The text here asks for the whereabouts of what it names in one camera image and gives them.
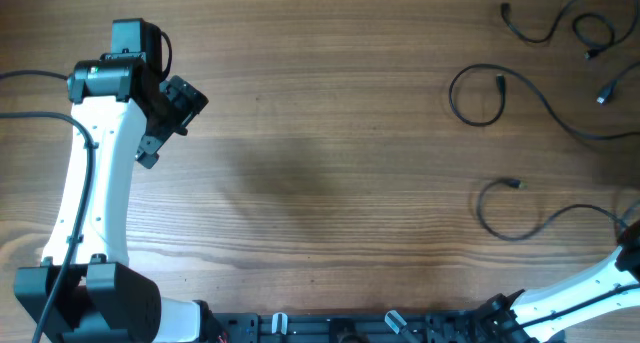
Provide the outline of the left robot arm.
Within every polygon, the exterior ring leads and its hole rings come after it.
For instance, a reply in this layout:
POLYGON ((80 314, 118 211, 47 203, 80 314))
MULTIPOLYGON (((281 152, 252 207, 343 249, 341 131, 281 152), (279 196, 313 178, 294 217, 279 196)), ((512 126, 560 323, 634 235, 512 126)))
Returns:
POLYGON ((126 221, 133 169, 151 168, 186 135, 206 97, 170 72, 168 35, 140 18, 112 25, 109 52, 67 77, 73 139, 60 210, 35 267, 14 294, 35 341, 220 342, 207 305, 165 298, 129 265, 126 221))

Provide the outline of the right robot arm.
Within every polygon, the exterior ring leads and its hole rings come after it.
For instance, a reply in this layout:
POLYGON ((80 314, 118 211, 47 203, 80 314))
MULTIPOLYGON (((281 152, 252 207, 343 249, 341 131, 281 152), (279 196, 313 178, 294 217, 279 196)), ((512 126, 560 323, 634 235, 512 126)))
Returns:
POLYGON ((478 336, 487 342, 550 342, 564 329, 639 305, 639 224, 604 260, 554 285, 497 295, 478 308, 478 336))

